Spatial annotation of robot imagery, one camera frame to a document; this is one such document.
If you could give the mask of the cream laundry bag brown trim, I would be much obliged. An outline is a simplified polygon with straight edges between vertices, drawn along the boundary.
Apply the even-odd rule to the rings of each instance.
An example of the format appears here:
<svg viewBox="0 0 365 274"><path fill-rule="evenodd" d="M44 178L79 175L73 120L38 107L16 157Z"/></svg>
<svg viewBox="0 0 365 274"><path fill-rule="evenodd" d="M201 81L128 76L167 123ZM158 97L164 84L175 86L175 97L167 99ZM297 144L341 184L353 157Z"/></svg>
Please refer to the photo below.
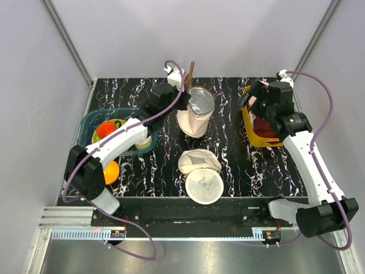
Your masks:
<svg viewBox="0 0 365 274"><path fill-rule="evenodd" d="M210 117L215 108L213 94L202 86L192 86L195 62L191 61L189 73L185 78L185 87L190 99L186 110L178 110L176 117L180 130L192 138L205 135Z"/></svg>

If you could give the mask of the dark maroon bra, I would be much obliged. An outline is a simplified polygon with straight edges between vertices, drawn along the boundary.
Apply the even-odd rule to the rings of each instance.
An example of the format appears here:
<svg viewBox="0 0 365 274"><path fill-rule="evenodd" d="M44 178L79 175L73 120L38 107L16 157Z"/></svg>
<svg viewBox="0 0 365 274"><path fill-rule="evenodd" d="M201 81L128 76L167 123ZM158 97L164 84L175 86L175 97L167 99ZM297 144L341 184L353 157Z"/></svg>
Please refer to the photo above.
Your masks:
<svg viewBox="0 0 365 274"><path fill-rule="evenodd" d="M277 134L272 131L270 123L259 117L253 120L253 131L261 138L277 138Z"/></svg>

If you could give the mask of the pale pink bra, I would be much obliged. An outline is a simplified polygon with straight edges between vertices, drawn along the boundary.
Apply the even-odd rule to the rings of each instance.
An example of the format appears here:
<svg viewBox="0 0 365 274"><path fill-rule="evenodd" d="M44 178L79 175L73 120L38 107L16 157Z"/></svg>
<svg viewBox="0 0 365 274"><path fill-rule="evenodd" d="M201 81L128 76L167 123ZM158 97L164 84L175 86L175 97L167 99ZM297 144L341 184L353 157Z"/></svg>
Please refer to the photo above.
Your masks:
<svg viewBox="0 0 365 274"><path fill-rule="evenodd" d="M249 91L246 93L249 96L247 109L251 120L255 120L255 118L257 117L254 105L259 105L258 100L261 96L264 95L268 86L268 82L256 80L250 86Z"/></svg>

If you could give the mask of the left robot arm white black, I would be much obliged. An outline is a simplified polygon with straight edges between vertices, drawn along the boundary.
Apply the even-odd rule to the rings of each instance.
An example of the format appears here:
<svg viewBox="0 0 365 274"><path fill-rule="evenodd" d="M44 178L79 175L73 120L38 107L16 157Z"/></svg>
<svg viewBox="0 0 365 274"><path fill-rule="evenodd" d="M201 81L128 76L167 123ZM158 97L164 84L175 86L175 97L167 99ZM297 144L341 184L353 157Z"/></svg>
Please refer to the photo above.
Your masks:
<svg viewBox="0 0 365 274"><path fill-rule="evenodd" d="M178 88L167 82L159 83L138 112L123 126L92 145L73 146L64 172L63 201L69 202L66 193L72 186L94 207L104 211L103 219L109 225L119 225L123 212L119 209L118 200L106 188L103 171L122 153L159 130L173 110L186 110L189 98L185 84Z"/></svg>

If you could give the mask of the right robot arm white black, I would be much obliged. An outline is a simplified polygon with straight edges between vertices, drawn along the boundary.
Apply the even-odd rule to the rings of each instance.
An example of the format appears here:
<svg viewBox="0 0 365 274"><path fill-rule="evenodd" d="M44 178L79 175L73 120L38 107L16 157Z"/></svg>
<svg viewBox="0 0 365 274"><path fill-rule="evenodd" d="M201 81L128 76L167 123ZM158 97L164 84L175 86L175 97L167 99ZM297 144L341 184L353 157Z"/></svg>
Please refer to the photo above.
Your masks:
<svg viewBox="0 0 365 274"><path fill-rule="evenodd" d="M294 109L292 84L255 80L244 89L240 106L250 144L287 149L308 197L307 204L284 198L265 203L259 211L260 222L269 227L284 220L297 225L305 237L348 229L358 202L347 198L329 173L306 115Z"/></svg>

